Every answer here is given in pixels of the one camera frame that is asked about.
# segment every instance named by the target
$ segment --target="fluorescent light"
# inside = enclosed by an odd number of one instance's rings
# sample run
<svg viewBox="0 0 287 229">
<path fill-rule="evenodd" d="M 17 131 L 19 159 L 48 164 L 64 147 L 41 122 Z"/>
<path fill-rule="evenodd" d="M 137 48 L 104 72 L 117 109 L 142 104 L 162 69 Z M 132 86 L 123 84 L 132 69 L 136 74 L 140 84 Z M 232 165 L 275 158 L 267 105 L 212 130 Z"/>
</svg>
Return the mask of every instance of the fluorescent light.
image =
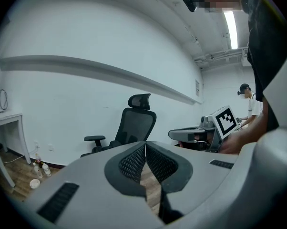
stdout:
<svg viewBox="0 0 287 229">
<path fill-rule="evenodd" d="M 238 48 L 238 35 L 234 13 L 232 11 L 224 11 L 226 22 L 228 25 L 231 49 Z"/>
</svg>

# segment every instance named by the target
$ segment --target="man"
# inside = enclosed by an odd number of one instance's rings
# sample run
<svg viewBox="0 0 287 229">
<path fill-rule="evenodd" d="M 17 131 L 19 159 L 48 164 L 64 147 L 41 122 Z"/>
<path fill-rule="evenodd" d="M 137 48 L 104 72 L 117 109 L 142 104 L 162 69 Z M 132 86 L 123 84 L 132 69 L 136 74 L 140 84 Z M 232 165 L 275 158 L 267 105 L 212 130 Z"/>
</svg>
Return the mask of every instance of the man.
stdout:
<svg viewBox="0 0 287 229">
<path fill-rule="evenodd" d="M 261 113 L 262 113 L 262 103 L 256 100 L 256 94 L 252 92 L 248 84 L 242 84 L 240 86 L 240 91 L 238 91 L 238 95 L 242 99 L 249 98 L 248 101 L 248 115 L 244 118 L 237 118 L 237 121 L 243 121 L 241 127 L 245 125 L 250 125 Z"/>
<path fill-rule="evenodd" d="M 246 129 L 230 135 L 220 152 L 235 154 L 267 131 L 278 127 L 275 115 L 263 96 L 287 58 L 287 22 L 271 0 L 183 0 L 190 11 L 195 6 L 216 10 L 243 10 L 248 14 L 249 44 L 247 59 L 252 64 L 256 82 L 256 100 L 263 102 L 259 118 Z"/>
</svg>

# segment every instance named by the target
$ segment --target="plastic bottle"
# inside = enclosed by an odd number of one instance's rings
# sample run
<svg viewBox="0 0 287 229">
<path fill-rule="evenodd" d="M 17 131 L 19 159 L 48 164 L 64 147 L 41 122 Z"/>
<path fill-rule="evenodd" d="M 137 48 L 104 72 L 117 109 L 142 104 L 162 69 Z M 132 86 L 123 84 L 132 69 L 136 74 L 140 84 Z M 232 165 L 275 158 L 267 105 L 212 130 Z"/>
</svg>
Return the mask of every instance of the plastic bottle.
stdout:
<svg viewBox="0 0 287 229">
<path fill-rule="evenodd" d="M 48 165 L 44 163 L 43 166 L 42 166 L 42 168 L 43 168 L 43 170 L 44 170 L 46 176 L 50 177 L 50 176 L 51 176 L 51 171 L 49 170 Z"/>
<path fill-rule="evenodd" d="M 41 157 L 38 154 L 35 154 L 35 162 L 38 164 L 39 167 L 42 168 Z"/>
<path fill-rule="evenodd" d="M 40 168 L 36 165 L 36 163 L 33 163 L 33 169 L 39 178 L 43 177 L 43 174 L 40 171 Z"/>
</svg>

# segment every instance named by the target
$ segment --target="wooden floor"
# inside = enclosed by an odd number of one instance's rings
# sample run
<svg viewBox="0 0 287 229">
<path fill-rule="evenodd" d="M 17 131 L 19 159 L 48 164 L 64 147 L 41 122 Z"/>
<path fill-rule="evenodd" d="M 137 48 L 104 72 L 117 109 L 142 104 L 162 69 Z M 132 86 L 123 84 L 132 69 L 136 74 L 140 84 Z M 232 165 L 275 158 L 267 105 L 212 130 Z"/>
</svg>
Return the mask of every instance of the wooden floor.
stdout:
<svg viewBox="0 0 287 229">
<path fill-rule="evenodd" d="M 18 158 L 16 155 L 10 152 L 5 153 L 3 149 L 0 150 L 0 156 L 3 162 L 12 161 Z M 0 170 L 1 187 L 7 196 L 10 196 L 19 201 L 24 201 L 32 192 L 32 189 L 29 186 L 30 181 L 32 179 L 38 178 L 33 171 L 33 165 L 29 165 L 25 159 L 19 158 L 12 163 L 5 164 L 5 167 L 12 180 L 14 181 L 15 187 L 10 187 Z M 55 168 L 50 168 L 50 170 L 52 174 L 55 174 L 59 171 L 59 169 Z M 39 180 L 42 183 L 47 179 L 48 177 L 43 174 L 43 178 Z M 146 188 L 148 206 L 151 208 L 154 214 L 158 215 L 161 186 L 156 180 L 155 176 L 152 174 L 147 164 L 145 164 L 143 167 L 140 184 Z"/>
</svg>

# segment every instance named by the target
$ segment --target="black mesh chair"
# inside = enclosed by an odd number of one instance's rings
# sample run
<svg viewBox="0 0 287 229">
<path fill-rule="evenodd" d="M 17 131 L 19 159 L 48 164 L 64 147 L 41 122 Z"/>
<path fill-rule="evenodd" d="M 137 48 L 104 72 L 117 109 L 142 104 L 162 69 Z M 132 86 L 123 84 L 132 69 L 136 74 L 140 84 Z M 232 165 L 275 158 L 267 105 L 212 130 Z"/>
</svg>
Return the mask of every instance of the black mesh chair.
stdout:
<svg viewBox="0 0 287 229">
<path fill-rule="evenodd" d="M 105 136 L 86 136 L 84 140 L 95 141 L 96 147 L 92 149 L 91 153 L 83 154 L 81 157 L 128 143 L 146 141 L 156 122 L 156 113 L 148 111 L 150 109 L 150 95 L 139 94 L 130 97 L 128 105 L 131 108 L 124 109 L 116 138 L 110 142 L 109 146 L 101 147 L 100 140 L 104 140 Z"/>
</svg>

